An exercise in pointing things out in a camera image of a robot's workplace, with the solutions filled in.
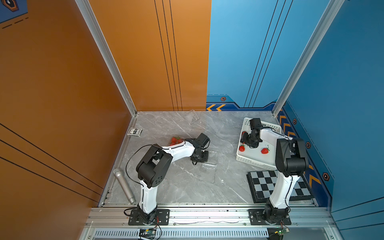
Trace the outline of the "strawberry five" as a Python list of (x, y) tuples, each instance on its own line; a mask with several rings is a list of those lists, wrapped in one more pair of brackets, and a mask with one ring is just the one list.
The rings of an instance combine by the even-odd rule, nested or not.
[(262, 154), (268, 154), (270, 152), (270, 150), (269, 150), (269, 147), (266, 147), (266, 148), (263, 148), (262, 150), (261, 150), (261, 153)]

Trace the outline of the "white perforated plastic basket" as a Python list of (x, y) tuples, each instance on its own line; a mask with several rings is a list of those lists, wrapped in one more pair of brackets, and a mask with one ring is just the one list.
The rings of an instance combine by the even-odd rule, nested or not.
[[(244, 145), (244, 152), (239, 151), (240, 145), (244, 144), (241, 144), (241, 142), (238, 143), (238, 150), (236, 152), (237, 161), (256, 166), (262, 170), (275, 171), (277, 169), (275, 165), (276, 146), (270, 142), (263, 141), (259, 143), (258, 148), (250, 148), (249, 146)], [(266, 147), (269, 147), (270, 152), (264, 155), (261, 153), (261, 150)]]

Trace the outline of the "clear plastic clamshell container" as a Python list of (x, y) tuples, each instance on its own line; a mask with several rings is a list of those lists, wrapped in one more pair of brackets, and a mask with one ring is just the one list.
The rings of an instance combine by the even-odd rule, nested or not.
[(184, 142), (184, 139), (182, 137), (174, 136), (171, 138), (171, 142), (170, 142), (169, 146), (174, 146), (177, 144), (181, 144), (183, 142)]

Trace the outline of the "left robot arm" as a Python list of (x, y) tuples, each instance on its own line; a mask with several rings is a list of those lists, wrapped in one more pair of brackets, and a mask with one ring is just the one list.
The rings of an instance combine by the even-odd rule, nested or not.
[(185, 139), (167, 147), (157, 144), (150, 146), (136, 167), (141, 185), (137, 211), (145, 224), (155, 222), (158, 186), (164, 180), (171, 163), (184, 158), (190, 158), (193, 165), (206, 163), (209, 158), (209, 144), (209, 137), (200, 134), (197, 138)]

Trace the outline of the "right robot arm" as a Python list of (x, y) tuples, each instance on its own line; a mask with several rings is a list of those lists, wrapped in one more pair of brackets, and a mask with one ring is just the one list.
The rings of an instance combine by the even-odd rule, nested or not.
[(277, 182), (259, 215), (267, 224), (289, 223), (289, 199), (309, 167), (305, 142), (283, 134), (280, 126), (244, 118), (236, 160), (261, 170), (277, 171)]

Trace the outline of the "black white checkerboard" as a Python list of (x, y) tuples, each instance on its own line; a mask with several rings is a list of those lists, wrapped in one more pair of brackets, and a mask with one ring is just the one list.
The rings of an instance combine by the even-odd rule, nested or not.
[[(278, 171), (257, 171), (248, 172), (247, 180), (250, 186), (254, 203), (265, 203), (273, 193), (277, 183)], [(300, 178), (292, 191), (290, 201), (311, 200), (313, 194), (308, 184), (303, 178)]]

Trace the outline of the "grey metal cylinder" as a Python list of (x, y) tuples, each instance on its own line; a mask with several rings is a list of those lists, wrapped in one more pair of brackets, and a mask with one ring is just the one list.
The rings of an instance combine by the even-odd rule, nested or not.
[(125, 196), (127, 197), (128, 201), (130, 202), (131, 205), (136, 204), (136, 199), (135, 196), (131, 190), (131, 188), (128, 185), (128, 182), (126, 181), (124, 177), (124, 173), (120, 168), (116, 168), (113, 171), (115, 178), (119, 182)]

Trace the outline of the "right green circuit board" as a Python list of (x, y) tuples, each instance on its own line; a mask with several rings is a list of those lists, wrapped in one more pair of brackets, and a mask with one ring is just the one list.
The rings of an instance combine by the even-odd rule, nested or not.
[(285, 228), (285, 229), (281, 229), (281, 230), (275, 231), (274, 234), (279, 236), (282, 239), (284, 237), (284, 235), (289, 233), (289, 232), (290, 232), (290, 229), (289, 228)]

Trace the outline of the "green circuit board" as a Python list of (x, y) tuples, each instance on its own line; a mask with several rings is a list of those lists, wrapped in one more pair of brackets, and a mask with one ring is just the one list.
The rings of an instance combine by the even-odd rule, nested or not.
[(139, 229), (138, 238), (139, 240), (154, 240), (157, 235), (157, 230), (152, 229)]
[(290, 232), (290, 229), (289, 228), (285, 228), (285, 229), (281, 229), (281, 230), (275, 231), (274, 234), (279, 236), (282, 239), (284, 237), (284, 235), (289, 233), (289, 232)]

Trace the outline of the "left green circuit board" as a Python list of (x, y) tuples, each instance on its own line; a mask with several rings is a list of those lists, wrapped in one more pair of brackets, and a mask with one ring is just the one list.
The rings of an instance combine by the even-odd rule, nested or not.
[(154, 240), (157, 235), (157, 230), (152, 229), (139, 229), (138, 238), (139, 240)]

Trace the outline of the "clear clamshell near wall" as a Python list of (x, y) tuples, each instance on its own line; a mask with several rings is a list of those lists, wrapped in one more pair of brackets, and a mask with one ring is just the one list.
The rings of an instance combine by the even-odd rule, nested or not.
[(195, 110), (190, 110), (186, 114), (186, 120), (187, 122), (192, 125), (196, 123), (200, 119), (200, 114), (196, 112)]

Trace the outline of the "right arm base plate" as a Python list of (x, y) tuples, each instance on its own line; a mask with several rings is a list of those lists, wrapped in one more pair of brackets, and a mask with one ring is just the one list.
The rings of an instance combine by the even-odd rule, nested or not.
[(249, 209), (248, 210), (251, 225), (283, 225), (289, 226), (292, 224), (288, 209), (273, 209), (266, 211), (264, 209)]

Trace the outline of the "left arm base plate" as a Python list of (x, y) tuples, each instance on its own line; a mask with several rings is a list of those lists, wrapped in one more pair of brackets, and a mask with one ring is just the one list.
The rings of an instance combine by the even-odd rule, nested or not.
[(129, 226), (143, 226), (143, 225), (159, 225), (167, 226), (170, 220), (169, 209), (155, 209), (149, 214), (143, 211), (134, 209), (129, 214)]

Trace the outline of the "right aluminium corner post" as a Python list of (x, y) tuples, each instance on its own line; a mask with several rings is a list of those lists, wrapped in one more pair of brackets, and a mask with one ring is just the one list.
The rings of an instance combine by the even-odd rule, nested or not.
[(278, 116), (280, 110), (283, 108), (284, 103), (288, 100), (288, 97), (290, 96), (295, 85), (299, 81), (301, 75), (303, 74), (305, 68), (310, 62), (312, 56), (314, 55), (315, 51), (323, 40), (325, 34), (327, 33), (329, 27), (331, 26), (344, 2), (345, 0), (329, 1), (325, 11), (323, 12), (318, 24), (316, 25), (305, 49), (303, 50), (297, 64), (295, 65), (272, 110), (272, 115), (274, 117)]

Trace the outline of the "aluminium corner post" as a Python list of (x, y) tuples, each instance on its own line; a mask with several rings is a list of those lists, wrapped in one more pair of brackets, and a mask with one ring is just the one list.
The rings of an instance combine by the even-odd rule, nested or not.
[(137, 116), (137, 109), (134, 105), (132, 97), (129, 93), (129, 90), (126, 86), (126, 83), (122, 77), (122, 74), (119, 70), (119, 67), (114, 59), (112, 51), (107, 43), (107, 40), (103, 34), (103, 31), (100, 27), (100, 24), (96, 18), (96, 15), (91, 7), (89, 1), (86, 0), (75, 0), (83, 19), (85, 20), (88, 29), (90, 30), (92, 37), (115, 81), (115, 84), (130, 112), (133, 117)]
[(305, 49), (303, 50), (297, 64), (295, 65), (272, 110), (272, 115), (274, 117), (278, 116), (280, 110), (283, 108), (284, 103), (288, 100), (288, 97), (290, 96), (295, 85), (299, 81), (301, 75), (303, 74), (305, 68), (310, 62), (312, 56), (314, 55), (315, 51), (323, 40), (325, 34), (327, 33), (329, 27), (331, 26), (344, 2), (345, 0), (329, 1), (325, 11), (323, 12), (318, 24), (316, 25)]

